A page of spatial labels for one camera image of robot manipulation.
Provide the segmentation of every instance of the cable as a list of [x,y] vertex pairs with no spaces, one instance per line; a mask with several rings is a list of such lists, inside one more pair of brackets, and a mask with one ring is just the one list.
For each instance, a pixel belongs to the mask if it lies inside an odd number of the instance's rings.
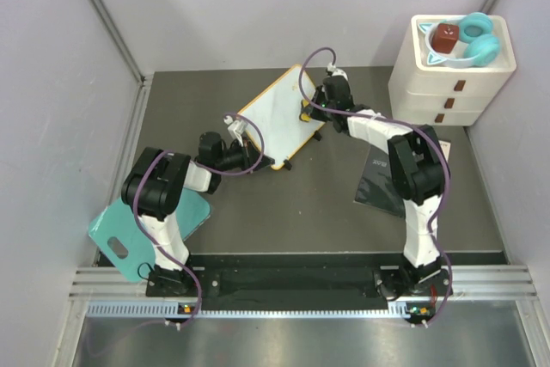
[[[317,53],[324,52],[324,51],[328,51],[328,52],[332,53],[332,55],[333,55],[332,64],[336,64],[336,52],[334,51],[334,49],[332,47],[327,47],[327,46],[321,47],[321,48],[317,49],[316,51],[313,51],[308,56],[308,58],[303,63],[302,68],[300,69],[300,74],[298,75],[298,88],[300,89],[300,93],[302,94],[303,99],[305,99],[312,107],[315,107],[315,108],[317,108],[321,111],[325,111],[325,112],[329,112],[329,113],[335,113],[335,114],[344,115],[344,116],[358,116],[360,118],[366,118],[366,119],[374,118],[374,116],[368,115],[366,113],[349,113],[349,112],[346,112],[346,111],[340,111],[338,109],[332,109],[332,108],[329,108],[329,107],[322,107],[321,105],[317,105],[315,102],[311,101],[311,99],[309,99],[309,97],[306,95],[305,91],[303,90],[303,86],[302,86],[303,72],[305,71],[306,67],[308,66],[309,61]],[[450,296],[450,292],[451,292],[452,284],[453,284],[453,270],[452,270],[452,265],[451,265],[449,256],[447,255],[447,253],[445,253],[445,251],[443,251],[443,248],[442,248],[441,244],[439,243],[437,238],[434,236],[434,232],[433,232],[433,228],[432,228],[433,222],[437,219],[437,217],[441,213],[441,210],[444,208],[445,204],[447,203],[447,198],[449,196],[449,190],[450,190],[449,165],[447,164],[447,160],[445,159],[445,156],[443,155],[443,152],[439,148],[439,145],[437,143],[433,142],[430,139],[430,137],[428,137],[428,135],[426,135],[425,132],[420,130],[418,127],[416,127],[414,125],[411,125],[407,122],[404,122],[402,120],[397,120],[397,119],[388,119],[388,118],[379,117],[376,120],[378,120],[379,122],[386,122],[388,124],[396,124],[396,125],[405,126],[407,128],[411,128],[413,131],[415,131],[417,134],[419,134],[420,137],[422,137],[426,141],[426,143],[428,143],[430,145],[430,147],[436,152],[437,159],[439,160],[439,162],[441,163],[441,166],[443,167],[443,177],[444,177],[443,194],[441,196],[441,201],[439,202],[439,206],[437,207],[437,209],[434,211],[434,213],[431,215],[430,219],[428,220],[428,230],[430,231],[431,239],[432,239],[434,245],[436,246],[437,251],[441,254],[443,259],[445,260],[445,263],[447,264],[448,272],[449,272],[449,285],[447,285],[447,290],[445,291],[445,295],[443,296],[443,300],[441,301],[441,305],[439,306],[439,309],[437,310],[436,314],[434,314],[433,317],[431,317],[431,319],[427,323],[427,325],[431,325],[438,318],[441,311],[445,308],[445,306],[447,304],[447,301],[449,300],[449,296]]]
[[201,165],[200,163],[198,162],[195,162],[195,165],[203,168],[203,169],[206,169],[207,171],[210,171],[212,172],[213,174],[218,174],[218,175],[225,175],[225,176],[239,176],[239,175],[245,175],[245,174],[248,174],[249,172],[253,172],[254,169],[260,165],[260,162],[261,162],[261,158],[264,157],[264,152],[266,150],[266,144],[264,142],[264,136],[261,134],[261,131],[259,129],[259,127],[252,121],[250,120],[249,118],[247,118],[246,116],[242,116],[241,114],[239,113],[233,113],[233,112],[227,112],[227,113],[224,113],[223,114],[223,117],[227,117],[227,116],[230,116],[230,117],[233,117],[233,118],[241,118],[242,120],[244,120],[245,122],[247,122],[248,124],[250,124],[255,130],[256,132],[258,132],[258,137],[260,137],[260,156],[258,156],[258,159],[256,160],[256,162],[254,163],[254,165],[252,165],[250,168],[246,168],[244,169],[243,171],[239,171],[239,172],[227,172],[227,171],[218,171],[216,169],[213,169],[213,168],[210,168],[210,167],[206,167],[205,165]]
[[[258,132],[258,136],[260,137],[260,145],[261,145],[260,146],[260,156],[258,157],[256,162],[254,163],[254,165],[252,165],[250,168],[247,168],[247,169],[245,169],[241,172],[235,172],[235,173],[225,172],[225,171],[218,171],[218,170],[213,169],[213,168],[208,168],[208,167],[206,167],[204,165],[201,165],[197,162],[195,162],[195,163],[196,163],[196,165],[212,172],[213,174],[220,174],[220,175],[227,175],[227,176],[238,176],[238,175],[248,174],[249,172],[254,171],[254,169],[260,164],[261,158],[264,156],[264,151],[265,151],[265,148],[266,148],[264,137],[261,134],[261,131],[260,131],[259,127],[252,120],[248,119],[247,117],[242,116],[238,113],[225,113],[223,115],[223,117],[225,118],[226,116],[241,118],[245,122],[249,123]],[[134,220],[136,221],[136,225],[139,228],[139,230],[149,239],[149,241],[151,241],[153,243],[153,245],[156,246],[157,250],[162,255],[164,255],[164,257],[166,257],[167,260],[172,261],[177,266],[180,266],[185,272],[187,272],[187,274],[189,274],[191,276],[192,280],[197,285],[197,302],[196,302],[195,308],[193,309],[193,311],[190,314],[189,318],[187,318],[183,323],[181,323],[180,326],[184,327],[184,326],[188,325],[192,320],[194,320],[195,316],[197,315],[197,313],[200,310],[200,304],[202,303],[202,288],[201,288],[199,279],[195,276],[195,274],[193,274],[193,272],[188,267],[184,266],[183,263],[179,262],[176,258],[172,257],[170,254],[168,254],[166,252],[166,250],[162,247],[162,245],[160,245],[156,241],[156,239],[152,235],[150,235],[147,232],[147,230],[143,227],[143,225],[141,224],[141,221],[139,220],[139,215],[138,215],[138,200],[139,200],[139,196],[141,195],[141,192],[144,189],[145,182],[149,179],[151,173],[155,169],[156,165],[161,161],[161,159],[163,159],[163,157],[165,157],[165,155],[167,155],[169,153],[172,153],[172,152],[173,151],[170,151],[170,150],[164,150],[149,165],[149,168],[145,172],[144,177],[141,179],[141,181],[139,182],[139,185],[137,186],[137,191],[136,191],[136,194],[134,196],[134,202],[132,204],[132,211],[133,211],[133,215],[134,215]],[[143,264],[145,264],[145,263],[142,263],[139,266],[139,268],[137,269],[137,274],[140,276],[140,278],[143,278],[143,277],[141,277],[141,274],[139,272],[139,270],[140,270],[140,268]],[[91,334],[88,333],[87,336],[86,336],[86,347],[87,347],[88,353],[89,353],[90,357],[92,357],[92,358],[101,357],[102,355],[106,354],[107,352],[110,352],[120,341],[126,339],[127,337],[129,337],[130,335],[135,333],[140,328],[150,326],[150,325],[154,325],[154,324],[164,324],[164,323],[165,323],[164,320],[148,320],[148,321],[142,322],[141,324],[138,324],[137,326],[131,328],[127,332],[121,334],[115,341],[113,341],[111,344],[104,347],[103,349],[101,349],[98,352],[95,352],[95,351],[92,350]]]
[[151,265],[149,262],[142,262],[138,267],[137,267],[137,276],[140,277],[141,279],[147,281],[147,278],[144,277],[143,275],[141,275],[141,272],[139,272],[139,270],[141,270],[141,267],[142,266],[148,266],[149,267],[149,272],[153,272],[153,268],[151,268]]

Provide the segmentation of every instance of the white drawer unit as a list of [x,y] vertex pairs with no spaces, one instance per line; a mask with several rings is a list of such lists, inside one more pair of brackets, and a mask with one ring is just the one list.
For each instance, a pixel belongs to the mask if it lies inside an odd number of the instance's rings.
[[[506,22],[495,15],[489,18],[501,50],[489,65],[466,69],[428,65],[430,51],[419,24],[461,18],[416,15],[411,19],[388,84],[394,118],[413,124],[472,125],[516,70]],[[463,53],[466,46],[459,41],[453,53]]]

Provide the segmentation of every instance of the drawer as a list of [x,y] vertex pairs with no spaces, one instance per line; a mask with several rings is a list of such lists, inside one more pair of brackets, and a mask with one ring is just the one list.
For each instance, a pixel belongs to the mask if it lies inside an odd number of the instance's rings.
[[393,117],[414,125],[471,126],[482,111],[425,111],[392,107]]
[[395,99],[392,106],[408,107],[425,111],[453,110],[461,112],[481,112],[492,100],[492,96],[416,95],[404,91]]
[[493,76],[418,76],[400,85],[413,92],[429,95],[448,95],[454,92],[468,96],[494,96],[504,86],[510,73]]

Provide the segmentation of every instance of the teal headphones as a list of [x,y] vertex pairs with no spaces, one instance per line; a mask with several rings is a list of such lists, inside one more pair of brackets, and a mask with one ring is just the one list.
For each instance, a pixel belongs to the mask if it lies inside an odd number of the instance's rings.
[[[433,50],[431,37],[439,23],[451,23],[460,29],[458,40],[468,43],[462,58],[450,58]],[[427,64],[443,64],[449,68],[464,69],[472,66],[483,67],[490,64],[500,53],[500,39],[492,34],[492,20],[485,13],[475,12],[458,20],[438,23],[420,23],[419,29],[425,34],[425,44],[430,51]]]

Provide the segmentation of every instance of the white wall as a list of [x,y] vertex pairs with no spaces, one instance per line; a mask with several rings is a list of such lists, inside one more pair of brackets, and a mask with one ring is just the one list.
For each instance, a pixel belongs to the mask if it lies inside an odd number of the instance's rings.
[[515,260],[529,265],[550,319],[550,6],[500,0],[517,71],[471,128],[471,138]]
[[88,0],[0,0],[0,365],[44,366],[137,84]]
[[467,13],[483,2],[104,1],[144,73],[289,67],[319,46],[334,46],[341,65],[391,65],[411,16]]

